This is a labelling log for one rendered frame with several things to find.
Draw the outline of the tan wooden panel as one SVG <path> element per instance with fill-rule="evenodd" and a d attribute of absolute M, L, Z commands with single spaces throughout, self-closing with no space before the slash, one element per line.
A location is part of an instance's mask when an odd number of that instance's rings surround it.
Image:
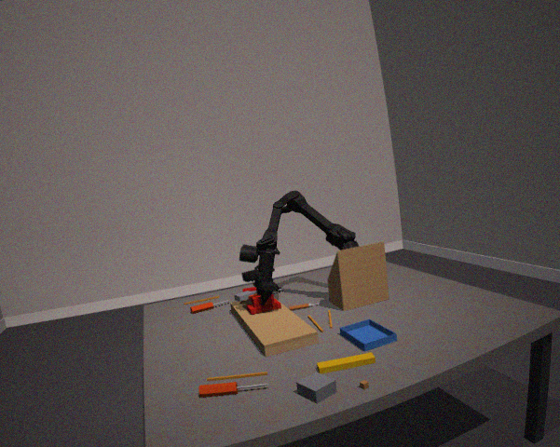
<path fill-rule="evenodd" d="M 318 332 L 282 303 L 281 309 L 253 315 L 251 304 L 251 299 L 232 302 L 231 311 L 266 357 L 319 344 Z"/>

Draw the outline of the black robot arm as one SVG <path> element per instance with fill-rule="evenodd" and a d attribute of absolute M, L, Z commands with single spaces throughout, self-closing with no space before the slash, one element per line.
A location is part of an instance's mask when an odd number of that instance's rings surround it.
<path fill-rule="evenodd" d="M 285 206 L 287 204 L 287 206 Z M 285 206 L 285 207 L 283 207 Z M 278 227 L 280 216 L 283 213 L 291 211 L 302 213 L 311 222 L 317 225 L 326 233 L 326 240 L 335 245 L 340 251 L 359 247 L 357 241 L 354 241 L 356 235 L 345 227 L 337 223 L 331 223 L 319 212 L 308 205 L 304 196 L 298 191 L 291 191 L 284 195 L 280 200 L 273 204 L 268 229 L 265 231 L 263 238 L 256 242 L 255 246 L 243 244 L 240 248 L 239 260 L 241 262 L 255 263 L 259 257 L 259 264 L 274 265 L 275 254 L 280 255 L 277 249 Z M 242 273 L 243 281 L 258 280 L 261 273 L 258 267 L 253 271 Z"/>

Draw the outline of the yellow rectangular bar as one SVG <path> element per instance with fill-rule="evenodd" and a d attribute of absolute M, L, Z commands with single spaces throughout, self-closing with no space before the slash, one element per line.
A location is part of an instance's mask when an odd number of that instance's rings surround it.
<path fill-rule="evenodd" d="M 373 363 L 376 363 L 376 358 L 373 353 L 367 353 L 342 359 L 331 359 L 317 362 L 317 367 L 320 374 L 324 374 Z"/>

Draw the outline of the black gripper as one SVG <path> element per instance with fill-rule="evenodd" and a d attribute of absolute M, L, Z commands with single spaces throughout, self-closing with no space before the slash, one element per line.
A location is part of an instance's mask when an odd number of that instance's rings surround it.
<path fill-rule="evenodd" d="M 256 288 L 257 295 L 261 294 L 261 305 L 265 305 L 271 293 L 273 291 L 278 291 L 279 286 L 278 284 L 275 284 L 272 279 L 272 273 L 275 271 L 273 265 L 269 266 L 259 264 L 257 269 L 258 267 L 261 273 L 261 278 L 255 280 L 253 285 Z"/>

